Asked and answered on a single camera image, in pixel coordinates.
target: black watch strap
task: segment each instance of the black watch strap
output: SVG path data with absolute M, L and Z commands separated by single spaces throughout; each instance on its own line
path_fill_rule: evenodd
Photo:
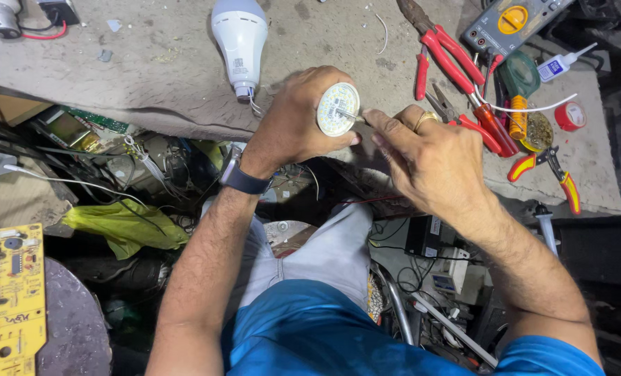
M 271 185 L 271 179 L 257 179 L 244 173 L 241 169 L 235 168 L 231 171 L 224 185 L 229 185 L 238 191 L 250 195 L 261 195 Z

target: yellow plastic bag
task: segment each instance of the yellow plastic bag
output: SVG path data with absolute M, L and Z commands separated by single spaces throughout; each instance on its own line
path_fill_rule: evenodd
M 164 213 L 155 211 L 155 207 L 147 210 L 130 199 L 124 199 L 122 202 L 155 223 L 166 235 L 155 226 L 136 217 L 120 203 L 74 207 L 64 215 L 62 222 L 73 229 L 104 235 L 118 260 L 130 258 L 144 245 L 162 250 L 171 248 L 176 250 L 181 244 L 187 243 L 189 237 L 185 231 L 176 226 Z

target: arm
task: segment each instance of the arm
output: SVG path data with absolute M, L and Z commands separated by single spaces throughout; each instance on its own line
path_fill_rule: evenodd
M 514 308 L 511 339 L 556 338 L 600 364 L 589 312 L 570 274 L 484 185 L 480 134 L 433 119 L 418 124 L 423 112 L 413 105 L 395 118 L 363 113 L 398 190 L 488 253 L 494 286 Z
M 267 179 L 288 163 L 359 143 L 355 132 L 329 137 L 315 124 L 324 90 L 350 76 L 310 68 L 287 81 L 241 158 L 241 170 Z M 159 311 L 146 374 L 222 374 L 223 316 L 241 263 L 259 195 L 224 187 L 174 266 Z

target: workbench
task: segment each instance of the workbench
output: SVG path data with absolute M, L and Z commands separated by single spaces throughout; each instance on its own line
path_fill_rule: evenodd
M 47 25 L 34 2 L 23 3 L 26 10 L 20 19 L 26 26 Z M 335 65 L 349 73 L 362 108 L 394 115 L 415 103 L 415 55 L 421 44 L 417 30 L 399 12 L 395 0 L 259 3 L 270 24 L 255 98 L 259 106 L 271 105 L 275 88 L 289 75 L 319 65 Z M 432 21 L 457 40 L 481 10 L 477 0 L 419 3 Z M 165 134 L 245 141 L 257 129 L 259 118 L 248 104 L 237 102 L 230 86 L 211 34 L 213 4 L 212 0 L 75 2 L 85 26 L 70 26 L 62 38 L 0 40 L 0 92 L 79 107 Z M 387 48 L 380 55 L 385 30 L 376 13 L 389 34 Z M 119 19 L 122 28 L 111 31 L 106 23 L 110 19 Z M 97 59 L 101 49 L 113 51 L 109 62 Z M 465 96 L 433 61 L 428 77 L 429 85 L 437 82 L 455 107 L 473 118 Z M 560 145 L 559 162 L 577 184 L 584 213 L 619 214 L 621 197 L 593 69 L 574 64 L 564 76 L 542 84 L 530 98 L 530 106 L 552 104 L 574 92 L 579 93 L 574 100 L 589 119 L 585 128 L 561 131 L 553 111 L 544 113 L 554 126 L 554 143 Z M 418 104 L 431 109 L 426 100 Z M 362 145 L 328 157 L 348 172 L 365 195 L 394 192 L 386 175 L 389 169 L 369 140 L 372 130 L 367 126 L 356 126 L 356 130 L 364 137 Z M 524 154 L 503 159 L 485 149 L 483 156 L 485 181 L 500 195 L 552 205 L 565 201 L 549 167 L 538 167 L 510 183 L 507 172 Z

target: blue shirt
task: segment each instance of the blue shirt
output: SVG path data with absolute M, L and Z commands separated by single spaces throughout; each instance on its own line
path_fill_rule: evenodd
M 472 375 L 387 336 L 347 296 L 313 280 L 283 280 L 239 309 L 222 348 L 230 375 Z M 604 375 L 582 351 L 540 336 L 508 344 L 496 373 Z

